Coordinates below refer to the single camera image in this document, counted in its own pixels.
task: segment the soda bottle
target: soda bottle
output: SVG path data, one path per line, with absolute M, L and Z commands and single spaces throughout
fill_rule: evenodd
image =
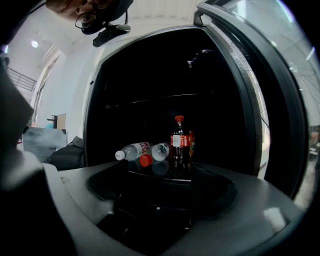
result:
M 184 129 L 184 116 L 177 115 L 177 128 L 171 135 L 171 163 L 177 169 L 189 169 L 190 163 L 190 133 Z
M 149 148 L 150 144 L 148 142 L 126 145 L 122 150 L 115 152 L 115 158 L 117 160 L 125 159 L 128 161 L 133 161 L 146 154 Z

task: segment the plastic bottle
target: plastic bottle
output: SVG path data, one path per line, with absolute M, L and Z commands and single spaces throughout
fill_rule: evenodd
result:
M 148 167 L 154 162 L 162 162 L 170 153 L 170 147 L 167 143 L 160 143 L 149 148 L 143 156 L 140 157 L 140 165 Z
M 171 162 L 174 168 L 189 169 L 190 166 L 190 132 L 184 128 L 184 116 L 175 117 L 176 129 L 171 135 L 170 151 Z
M 170 153 L 170 147 L 167 143 L 160 143 L 154 145 L 151 149 L 151 155 L 156 161 L 163 161 L 165 160 Z
M 129 144 L 123 147 L 122 150 L 115 152 L 115 158 L 117 160 L 133 161 L 146 154 L 149 148 L 150 144 L 148 142 Z

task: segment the black cable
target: black cable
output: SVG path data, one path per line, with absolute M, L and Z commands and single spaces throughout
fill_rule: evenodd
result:
M 128 11 L 125 12 L 125 23 L 124 24 L 128 24 Z
M 30 14 L 33 14 L 36 10 L 38 10 L 40 7 L 44 6 L 45 4 L 46 4 L 45 2 L 42 3 L 42 4 L 40 4 L 38 7 L 36 7 L 35 9 L 33 9 L 33 10 L 29 13 L 29 15 L 30 15 Z

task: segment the lying bottle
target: lying bottle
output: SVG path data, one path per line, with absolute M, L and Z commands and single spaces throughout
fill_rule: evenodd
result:
M 160 143 L 151 148 L 151 155 L 156 161 L 165 160 L 170 153 L 170 147 L 167 143 Z
M 117 160 L 133 161 L 146 154 L 149 148 L 150 144 L 148 142 L 129 144 L 123 147 L 122 150 L 115 152 L 115 158 Z
M 147 153 L 140 157 L 140 165 L 143 167 L 148 167 L 154 161 L 162 162 L 165 160 L 170 153 L 170 147 L 167 143 L 160 143 L 154 145 L 151 149 L 147 151 Z

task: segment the red bottle cap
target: red bottle cap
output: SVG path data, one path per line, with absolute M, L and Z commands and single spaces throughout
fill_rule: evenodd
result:
M 149 154 L 144 154 L 139 159 L 139 163 L 142 167 L 148 167 L 149 165 L 152 164 L 152 161 L 153 161 L 152 156 Z
M 185 120 L 185 117 L 183 115 L 176 115 L 174 120 L 176 122 L 183 122 Z

